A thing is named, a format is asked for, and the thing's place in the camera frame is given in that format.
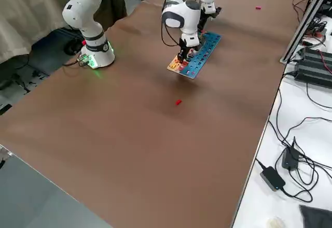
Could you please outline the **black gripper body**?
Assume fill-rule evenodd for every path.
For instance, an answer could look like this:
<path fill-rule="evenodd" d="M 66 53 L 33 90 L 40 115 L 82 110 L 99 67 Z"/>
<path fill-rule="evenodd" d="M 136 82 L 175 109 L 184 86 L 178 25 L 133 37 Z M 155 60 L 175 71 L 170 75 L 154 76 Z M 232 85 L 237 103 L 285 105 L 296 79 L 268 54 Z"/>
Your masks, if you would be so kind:
<path fill-rule="evenodd" d="M 220 14 L 221 10 L 221 7 L 217 7 L 214 13 L 207 14 L 203 11 L 203 9 L 201 9 L 199 25 L 205 25 L 208 18 L 216 18 Z"/>
<path fill-rule="evenodd" d="M 179 39 L 179 46 L 180 46 L 179 54 L 181 54 L 181 55 L 187 54 L 191 49 L 198 46 L 199 43 L 200 43 L 199 38 L 180 38 Z"/>

